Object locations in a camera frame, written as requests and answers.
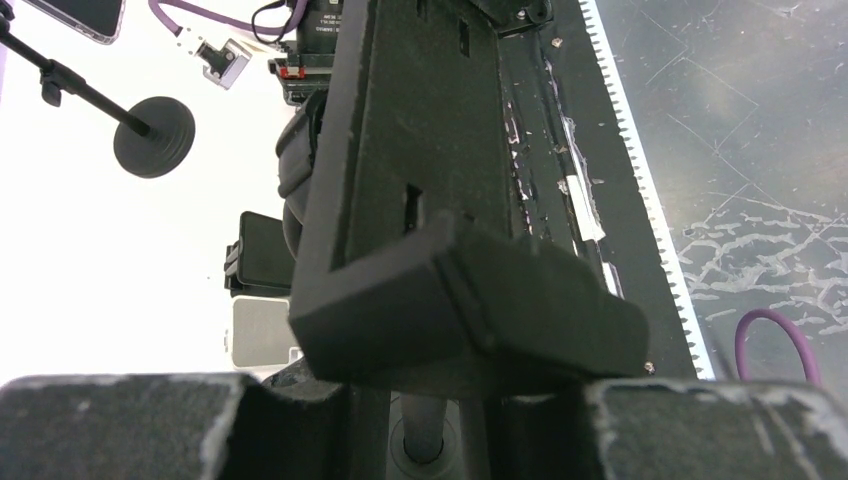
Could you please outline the white silver folding stand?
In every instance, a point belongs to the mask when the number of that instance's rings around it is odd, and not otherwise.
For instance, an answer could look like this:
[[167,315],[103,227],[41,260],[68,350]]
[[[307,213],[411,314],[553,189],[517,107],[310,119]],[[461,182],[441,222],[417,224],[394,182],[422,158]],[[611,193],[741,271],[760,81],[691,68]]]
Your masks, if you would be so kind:
[[288,298],[236,296],[231,311],[224,347],[235,370],[271,374],[303,357],[288,322]]

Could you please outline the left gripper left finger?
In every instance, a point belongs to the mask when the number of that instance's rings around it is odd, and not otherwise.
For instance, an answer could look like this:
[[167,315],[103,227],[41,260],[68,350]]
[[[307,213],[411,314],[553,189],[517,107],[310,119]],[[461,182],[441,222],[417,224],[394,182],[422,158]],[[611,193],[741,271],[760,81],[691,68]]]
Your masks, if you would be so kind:
[[278,400],[281,479],[386,477],[390,393],[321,381],[298,360],[262,381]]

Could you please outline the black folding stand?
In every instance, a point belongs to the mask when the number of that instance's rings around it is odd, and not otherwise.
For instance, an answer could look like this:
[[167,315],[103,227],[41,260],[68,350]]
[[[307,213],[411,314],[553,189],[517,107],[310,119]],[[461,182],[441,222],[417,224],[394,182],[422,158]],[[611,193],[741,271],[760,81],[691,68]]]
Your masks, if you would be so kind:
[[295,259],[281,220],[245,211],[238,239],[227,246],[224,288],[231,297],[283,298],[291,294]]

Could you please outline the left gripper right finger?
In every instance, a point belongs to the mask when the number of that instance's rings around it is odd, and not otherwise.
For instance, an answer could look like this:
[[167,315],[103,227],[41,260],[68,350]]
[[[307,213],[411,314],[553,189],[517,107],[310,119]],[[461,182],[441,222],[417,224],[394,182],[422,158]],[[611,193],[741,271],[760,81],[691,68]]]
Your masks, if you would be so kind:
[[467,479],[595,479],[597,459],[580,376],[542,395],[461,399]]

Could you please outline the black tall round stand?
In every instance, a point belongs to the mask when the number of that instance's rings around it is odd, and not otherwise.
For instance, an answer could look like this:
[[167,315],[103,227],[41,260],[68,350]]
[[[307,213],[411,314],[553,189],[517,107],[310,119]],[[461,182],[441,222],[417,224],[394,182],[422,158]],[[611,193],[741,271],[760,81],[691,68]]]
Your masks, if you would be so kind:
[[611,301],[577,256],[512,221],[495,28],[468,1],[349,1],[317,138],[290,323],[324,381],[444,399],[591,402],[636,377],[570,349],[555,289]]

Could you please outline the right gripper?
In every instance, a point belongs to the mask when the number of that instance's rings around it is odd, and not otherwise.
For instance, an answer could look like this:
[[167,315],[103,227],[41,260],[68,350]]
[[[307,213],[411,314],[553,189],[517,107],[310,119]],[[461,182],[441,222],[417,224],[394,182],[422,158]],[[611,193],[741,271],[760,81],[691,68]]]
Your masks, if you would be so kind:
[[342,9],[342,1],[307,1],[295,38],[281,42],[280,55],[268,61],[286,104],[300,106],[314,92],[329,88]]

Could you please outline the white case phone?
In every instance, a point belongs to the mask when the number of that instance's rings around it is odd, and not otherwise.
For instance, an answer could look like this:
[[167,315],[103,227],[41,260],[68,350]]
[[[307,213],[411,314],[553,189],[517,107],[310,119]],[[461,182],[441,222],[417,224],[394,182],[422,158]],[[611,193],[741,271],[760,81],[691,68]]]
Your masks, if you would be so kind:
[[113,44],[121,31],[124,0],[26,0],[61,24],[101,44]]

